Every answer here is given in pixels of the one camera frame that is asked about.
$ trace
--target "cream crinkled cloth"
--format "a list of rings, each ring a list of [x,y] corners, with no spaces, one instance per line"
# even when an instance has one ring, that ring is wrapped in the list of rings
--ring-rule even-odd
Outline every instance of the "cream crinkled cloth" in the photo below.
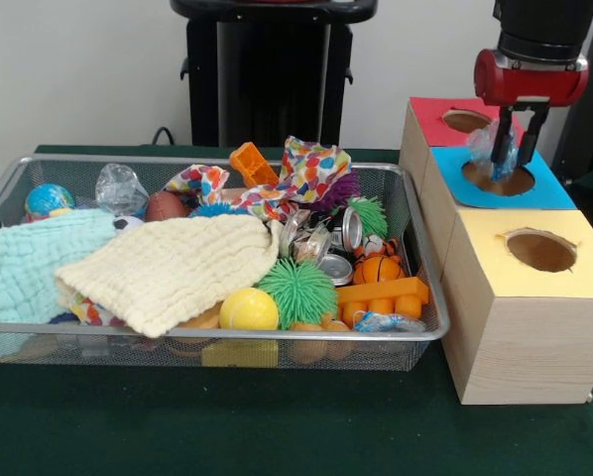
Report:
[[[80,293],[159,337],[260,281],[277,260],[283,228],[269,227],[250,215],[146,223],[58,269],[61,303]]]

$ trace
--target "black stand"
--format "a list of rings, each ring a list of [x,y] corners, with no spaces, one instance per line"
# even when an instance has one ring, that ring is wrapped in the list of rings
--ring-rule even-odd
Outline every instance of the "black stand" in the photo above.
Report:
[[[171,0],[188,17],[192,142],[282,146],[288,135],[337,144],[352,33],[377,0],[258,4]]]

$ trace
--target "blue paper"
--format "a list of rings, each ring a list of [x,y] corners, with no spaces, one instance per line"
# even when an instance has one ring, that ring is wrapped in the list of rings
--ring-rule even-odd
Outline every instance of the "blue paper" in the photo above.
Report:
[[[543,157],[535,152],[526,170],[534,177],[534,187],[521,195],[501,196],[483,191],[462,173],[471,161],[466,147],[432,147],[431,151],[453,197],[476,208],[516,208],[544,210],[575,210],[576,205],[565,192]]]

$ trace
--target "mint green blanket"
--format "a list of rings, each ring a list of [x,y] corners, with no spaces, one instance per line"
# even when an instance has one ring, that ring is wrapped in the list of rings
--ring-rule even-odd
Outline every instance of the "mint green blanket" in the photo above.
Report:
[[[115,236],[113,216],[75,210],[0,229],[0,322],[47,323],[64,312],[55,270],[102,248]]]

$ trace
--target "metal can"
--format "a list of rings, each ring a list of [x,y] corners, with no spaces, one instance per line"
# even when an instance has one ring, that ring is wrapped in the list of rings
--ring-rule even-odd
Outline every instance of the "metal can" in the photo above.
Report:
[[[349,285],[354,277],[351,263],[342,256],[325,255],[318,268],[329,276],[337,287]]]
[[[320,223],[313,230],[301,230],[293,243],[293,258],[297,263],[311,261],[318,266],[332,244],[331,233]]]
[[[298,237],[298,231],[307,222],[309,210],[298,210],[292,214],[279,237],[279,256],[288,258],[292,255],[293,243]]]
[[[352,252],[363,241],[363,222],[354,208],[348,206],[332,220],[332,248]]]

